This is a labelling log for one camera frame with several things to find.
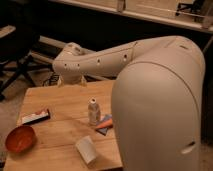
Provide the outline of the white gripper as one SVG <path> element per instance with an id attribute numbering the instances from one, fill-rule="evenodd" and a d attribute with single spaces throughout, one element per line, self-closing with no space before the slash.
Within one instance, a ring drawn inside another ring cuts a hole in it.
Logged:
<path id="1" fill-rule="evenodd" d="M 53 69 L 59 75 L 57 87 L 62 87 L 64 84 L 78 83 L 80 83 L 81 86 L 87 86 L 87 80 L 84 76 L 72 75 L 70 72 L 72 59 L 86 54 L 85 49 L 74 42 L 65 45 L 53 61 Z"/>

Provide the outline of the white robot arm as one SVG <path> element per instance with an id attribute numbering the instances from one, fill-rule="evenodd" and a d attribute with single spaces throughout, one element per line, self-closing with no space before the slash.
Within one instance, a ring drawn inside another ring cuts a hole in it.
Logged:
<path id="1" fill-rule="evenodd" d="M 205 60 L 183 36 L 136 40 L 88 54 L 67 44 L 63 79 L 114 76 L 111 113 L 125 171 L 199 171 Z"/>

